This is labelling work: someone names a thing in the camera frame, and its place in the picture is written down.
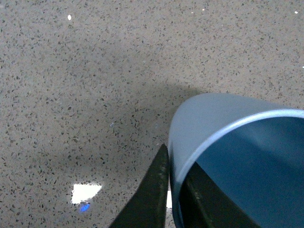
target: gray surface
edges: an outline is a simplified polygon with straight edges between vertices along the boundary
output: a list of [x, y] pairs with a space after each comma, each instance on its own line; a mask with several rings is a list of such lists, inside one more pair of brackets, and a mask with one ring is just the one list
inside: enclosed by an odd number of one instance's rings
[[0, 1], [0, 227], [107, 227], [195, 94], [304, 109], [301, 3]]

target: light blue cup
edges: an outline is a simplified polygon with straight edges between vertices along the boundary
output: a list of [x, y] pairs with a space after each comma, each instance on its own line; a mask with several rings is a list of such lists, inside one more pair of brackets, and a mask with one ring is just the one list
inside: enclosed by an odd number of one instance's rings
[[304, 227], [303, 110], [198, 95], [175, 113], [168, 150], [177, 228], [183, 227], [181, 186], [194, 162], [261, 227]]

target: speckled countertop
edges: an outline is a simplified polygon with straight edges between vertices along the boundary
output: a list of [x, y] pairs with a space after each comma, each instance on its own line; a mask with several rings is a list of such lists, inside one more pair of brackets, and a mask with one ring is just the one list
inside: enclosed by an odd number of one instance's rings
[[108, 227], [193, 95], [304, 109], [303, 21], [300, 0], [1, 0], [0, 227]]

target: dark object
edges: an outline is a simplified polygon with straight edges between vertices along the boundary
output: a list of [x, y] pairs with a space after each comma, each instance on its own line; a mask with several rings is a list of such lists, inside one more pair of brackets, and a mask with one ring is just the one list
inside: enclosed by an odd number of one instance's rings
[[138, 190], [110, 228], [162, 228], [166, 217], [169, 179], [168, 149], [163, 144]]
[[260, 227], [220, 190], [197, 163], [187, 174], [180, 193], [185, 228]]

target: white speck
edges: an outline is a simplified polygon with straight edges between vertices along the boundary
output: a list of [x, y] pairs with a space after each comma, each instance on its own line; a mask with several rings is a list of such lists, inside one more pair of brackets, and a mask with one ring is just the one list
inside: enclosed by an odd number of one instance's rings
[[167, 194], [167, 208], [172, 208], [172, 196], [171, 196], [171, 191], [168, 191], [168, 194]]

